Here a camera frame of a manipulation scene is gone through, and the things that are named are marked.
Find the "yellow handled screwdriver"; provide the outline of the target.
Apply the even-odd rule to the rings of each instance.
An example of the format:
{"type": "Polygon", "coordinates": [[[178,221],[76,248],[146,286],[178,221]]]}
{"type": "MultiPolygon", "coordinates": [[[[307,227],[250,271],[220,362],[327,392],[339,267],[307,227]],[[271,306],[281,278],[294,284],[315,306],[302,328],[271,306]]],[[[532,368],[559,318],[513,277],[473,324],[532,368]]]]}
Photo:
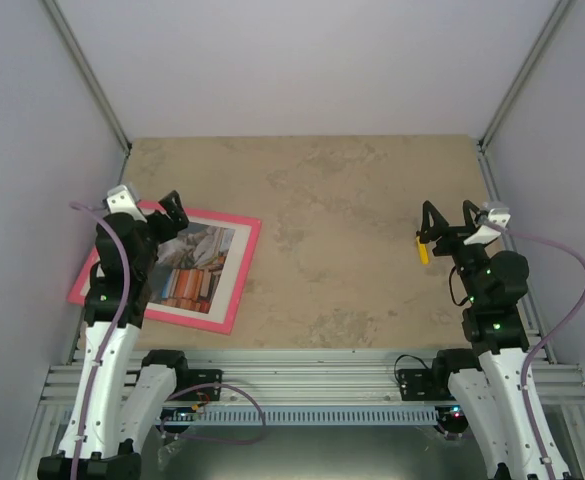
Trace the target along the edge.
{"type": "Polygon", "coordinates": [[[419,236],[416,237],[416,244],[421,263],[423,265],[428,265],[430,263],[430,258],[426,244],[421,241],[419,236]]]}

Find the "pink wooden photo frame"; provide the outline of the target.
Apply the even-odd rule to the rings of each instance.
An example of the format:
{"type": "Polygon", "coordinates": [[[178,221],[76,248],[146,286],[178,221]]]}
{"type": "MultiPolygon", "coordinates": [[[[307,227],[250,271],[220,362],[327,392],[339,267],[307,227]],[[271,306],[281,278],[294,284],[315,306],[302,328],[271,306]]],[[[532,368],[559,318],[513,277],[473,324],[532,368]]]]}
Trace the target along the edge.
{"type": "Polygon", "coordinates": [[[164,323],[228,335],[234,327],[262,222],[254,217],[210,210],[187,208],[185,212],[190,223],[235,230],[211,309],[207,314],[203,314],[149,301],[145,316],[164,323]]]}

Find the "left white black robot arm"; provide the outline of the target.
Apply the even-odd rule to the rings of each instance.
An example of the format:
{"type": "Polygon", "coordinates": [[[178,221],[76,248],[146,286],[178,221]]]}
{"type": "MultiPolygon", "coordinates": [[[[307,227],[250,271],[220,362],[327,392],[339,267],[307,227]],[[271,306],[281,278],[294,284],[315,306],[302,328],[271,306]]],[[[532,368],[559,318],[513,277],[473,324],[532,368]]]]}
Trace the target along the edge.
{"type": "Polygon", "coordinates": [[[189,225],[172,191],[144,213],[125,185],[110,190],[105,214],[80,203],[72,208],[97,223],[97,261],[89,270],[84,301],[85,359],[66,432],[55,454],[40,460],[40,479],[137,479],[141,453],[164,401],[190,390],[187,361],[179,351],[149,356],[129,396],[123,394],[139,338],[159,247],[189,225]]]}

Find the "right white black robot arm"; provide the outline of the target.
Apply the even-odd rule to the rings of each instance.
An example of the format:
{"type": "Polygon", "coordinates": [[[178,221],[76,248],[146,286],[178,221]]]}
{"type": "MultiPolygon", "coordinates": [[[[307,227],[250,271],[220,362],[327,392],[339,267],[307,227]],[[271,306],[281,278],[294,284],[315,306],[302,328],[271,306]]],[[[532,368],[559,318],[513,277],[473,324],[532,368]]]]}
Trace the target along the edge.
{"type": "Polygon", "coordinates": [[[570,479],[547,423],[531,370],[531,346],[518,302],[528,292],[529,266],[517,252],[486,251],[509,221],[506,207],[480,208],[466,200],[464,222],[451,225],[429,201],[422,205],[416,238],[449,257],[465,296],[462,327],[470,346],[441,350],[433,360],[431,387],[454,399],[478,443],[490,479],[570,479]]]}

